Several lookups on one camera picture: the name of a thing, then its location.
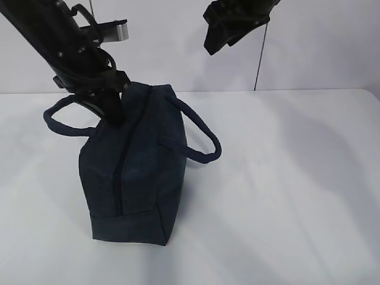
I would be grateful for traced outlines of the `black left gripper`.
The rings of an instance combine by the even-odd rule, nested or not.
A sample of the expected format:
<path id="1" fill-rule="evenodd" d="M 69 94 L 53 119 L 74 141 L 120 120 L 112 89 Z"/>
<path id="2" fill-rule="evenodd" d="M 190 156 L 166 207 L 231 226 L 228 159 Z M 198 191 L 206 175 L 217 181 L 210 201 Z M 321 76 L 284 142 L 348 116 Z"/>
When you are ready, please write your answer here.
<path id="1" fill-rule="evenodd" d="M 125 71 L 116 67 L 114 58 L 105 50 L 96 48 L 100 59 L 105 63 L 102 71 L 92 75 L 83 75 L 69 69 L 62 63 L 65 56 L 59 47 L 52 48 L 52 69 L 55 72 L 55 84 L 73 94 L 95 93 L 100 90 L 100 108 L 94 103 L 76 95 L 76 104 L 86 108 L 97 116 L 104 116 L 110 124 L 124 122 L 124 110 L 119 93 L 129 86 L 129 77 Z"/>

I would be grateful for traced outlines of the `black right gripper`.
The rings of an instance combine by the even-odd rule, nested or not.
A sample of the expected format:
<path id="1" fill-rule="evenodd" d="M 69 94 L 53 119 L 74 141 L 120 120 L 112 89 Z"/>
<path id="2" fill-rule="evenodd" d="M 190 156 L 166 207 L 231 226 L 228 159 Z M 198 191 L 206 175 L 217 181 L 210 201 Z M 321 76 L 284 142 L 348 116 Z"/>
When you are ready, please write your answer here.
<path id="1" fill-rule="evenodd" d="M 211 25 L 208 26 L 204 47 L 210 55 L 220 51 L 225 45 L 233 46 L 248 33 L 252 26 L 223 26 L 220 23 L 266 24 L 270 12 L 280 1 L 213 1 L 211 3 Z"/>

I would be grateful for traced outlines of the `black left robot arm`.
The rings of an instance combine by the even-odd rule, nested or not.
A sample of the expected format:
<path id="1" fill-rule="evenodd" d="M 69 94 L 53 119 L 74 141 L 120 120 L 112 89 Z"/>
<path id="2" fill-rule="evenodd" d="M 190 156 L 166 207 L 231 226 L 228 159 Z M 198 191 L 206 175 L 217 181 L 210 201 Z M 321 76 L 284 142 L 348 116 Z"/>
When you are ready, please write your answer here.
<path id="1" fill-rule="evenodd" d="M 55 72 L 54 82 L 74 102 L 113 125 L 125 119 L 120 94 L 130 79 L 101 48 L 128 39 L 127 20 L 98 23 L 81 4 L 1 1 L 1 14 Z"/>

